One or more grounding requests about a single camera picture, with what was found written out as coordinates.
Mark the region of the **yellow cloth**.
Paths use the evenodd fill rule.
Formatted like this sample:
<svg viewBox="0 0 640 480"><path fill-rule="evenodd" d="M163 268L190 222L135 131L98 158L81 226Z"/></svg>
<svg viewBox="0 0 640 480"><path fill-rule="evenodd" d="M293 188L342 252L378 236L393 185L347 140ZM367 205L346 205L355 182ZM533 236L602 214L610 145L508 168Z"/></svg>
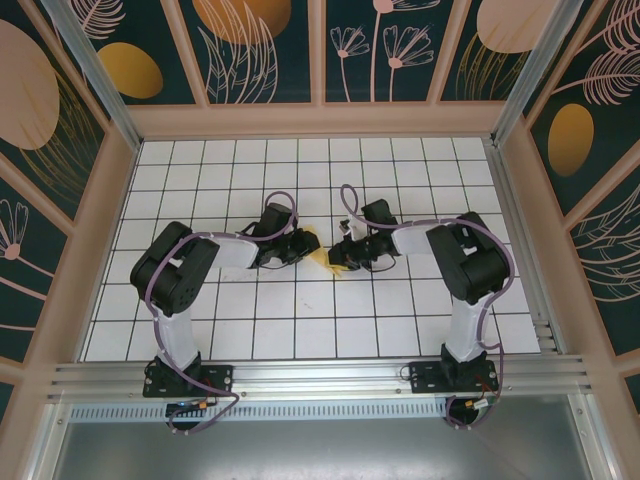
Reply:
<svg viewBox="0 0 640 480"><path fill-rule="evenodd" d="M313 260L327 271L330 271L334 276L340 277L343 272L346 272L348 270L348 268L345 266L331 264L329 260L328 250L323 246L313 248L311 250L311 253L307 255L307 258Z"/></svg>

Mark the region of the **grey sheet metal panel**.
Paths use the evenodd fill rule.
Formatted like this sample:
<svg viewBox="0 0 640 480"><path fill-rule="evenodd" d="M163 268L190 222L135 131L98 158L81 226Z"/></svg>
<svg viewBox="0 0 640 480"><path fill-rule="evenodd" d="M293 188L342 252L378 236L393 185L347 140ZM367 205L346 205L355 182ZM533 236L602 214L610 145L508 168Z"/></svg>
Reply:
<svg viewBox="0 0 640 480"><path fill-rule="evenodd" d="M585 406L503 400L469 431L435 417L226 420L191 437L159 422L46 429L33 480L623 480Z"/></svg>

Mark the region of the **white grid table mat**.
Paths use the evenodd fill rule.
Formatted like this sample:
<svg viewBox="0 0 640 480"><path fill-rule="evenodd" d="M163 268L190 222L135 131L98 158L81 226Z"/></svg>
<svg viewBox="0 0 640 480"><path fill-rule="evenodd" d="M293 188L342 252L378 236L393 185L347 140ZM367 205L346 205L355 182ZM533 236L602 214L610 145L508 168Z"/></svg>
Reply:
<svg viewBox="0 0 640 480"><path fill-rule="evenodd" d="M129 274L161 230L234 232L264 199L294 197L300 223L325 247L341 239L339 189L387 201L400 221L479 213L511 242L478 138L317 138L146 143L128 188L81 359L146 361L151 316ZM435 261L383 258L371 270L330 273L306 259L286 268L212 270L193 305L205 359L370 359L436 355L452 301Z"/></svg>

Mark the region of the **aluminium side rail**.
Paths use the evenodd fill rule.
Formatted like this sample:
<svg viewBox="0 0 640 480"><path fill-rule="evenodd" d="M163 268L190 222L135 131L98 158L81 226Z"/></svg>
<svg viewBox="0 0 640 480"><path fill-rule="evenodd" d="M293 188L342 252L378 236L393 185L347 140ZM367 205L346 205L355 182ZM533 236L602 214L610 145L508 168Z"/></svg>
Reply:
<svg viewBox="0 0 640 480"><path fill-rule="evenodd" d="M505 218L539 346L545 355L562 354L562 339L556 335L555 314L549 304L546 286L541 276L539 262L536 259L515 186L501 151L489 140L483 141L483 147Z"/></svg>

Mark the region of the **long aluminium mounting rail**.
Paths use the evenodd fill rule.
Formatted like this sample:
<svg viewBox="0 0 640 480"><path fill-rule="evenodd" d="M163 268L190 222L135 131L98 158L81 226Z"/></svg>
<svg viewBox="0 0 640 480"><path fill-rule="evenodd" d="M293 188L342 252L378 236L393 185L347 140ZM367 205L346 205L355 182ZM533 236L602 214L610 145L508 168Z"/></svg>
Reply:
<svg viewBox="0 0 640 480"><path fill-rule="evenodd" d="M233 391L247 400L335 400L409 397L406 359L241 361ZM142 400L144 362L83 362L55 367L46 386L53 402ZM508 355L504 396L564 395L591 391L582 358Z"/></svg>

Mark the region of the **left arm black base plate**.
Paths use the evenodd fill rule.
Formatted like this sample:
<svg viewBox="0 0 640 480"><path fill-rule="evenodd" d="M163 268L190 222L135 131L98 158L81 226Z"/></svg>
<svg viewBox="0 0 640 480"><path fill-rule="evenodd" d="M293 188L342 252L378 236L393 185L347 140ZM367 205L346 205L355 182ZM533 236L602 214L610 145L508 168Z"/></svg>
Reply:
<svg viewBox="0 0 640 480"><path fill-rule="evenodd" d="M210 395L210 392L184 380L168 365L148 365L144 371L142 388L144 398L192 398ZM233 382L231 365L192 365L186 374L209 388L230 392Z"/></svg>

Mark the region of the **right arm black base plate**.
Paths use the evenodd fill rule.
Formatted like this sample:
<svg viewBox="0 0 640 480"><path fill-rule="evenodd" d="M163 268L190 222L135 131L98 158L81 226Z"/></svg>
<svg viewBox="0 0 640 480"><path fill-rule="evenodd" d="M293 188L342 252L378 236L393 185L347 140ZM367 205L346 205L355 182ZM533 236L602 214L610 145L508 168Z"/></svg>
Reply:
<svg viewBox="0 0 640 480"><path fill-rule="evenodd" d="M490 391L499 388L495 364L490 360L463 366L441 361L411 362L409 378L413 393L481 393L486 386Z"/></svg>

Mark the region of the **aluminium corner post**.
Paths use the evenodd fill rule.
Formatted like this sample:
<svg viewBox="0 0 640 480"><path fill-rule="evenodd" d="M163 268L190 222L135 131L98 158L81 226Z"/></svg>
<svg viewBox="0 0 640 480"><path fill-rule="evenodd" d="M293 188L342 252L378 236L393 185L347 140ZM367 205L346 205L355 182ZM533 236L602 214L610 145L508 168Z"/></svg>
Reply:
<svg viewBox="0 0 640 480"><path fill-rule="evenodd" d="M107 40L125 19L123 0L38 1L61 36L61 46L69 49L127 145L138 151L141 137L92 43Z"/></svg>
<svg viewBox="0 0 640 480"><path fill-rule="evenodd" d="M539 39L535 42L506 103L491 131L491 144L500 149L552 63L564 38L575 23L584 0L559 0Z"/></svg>

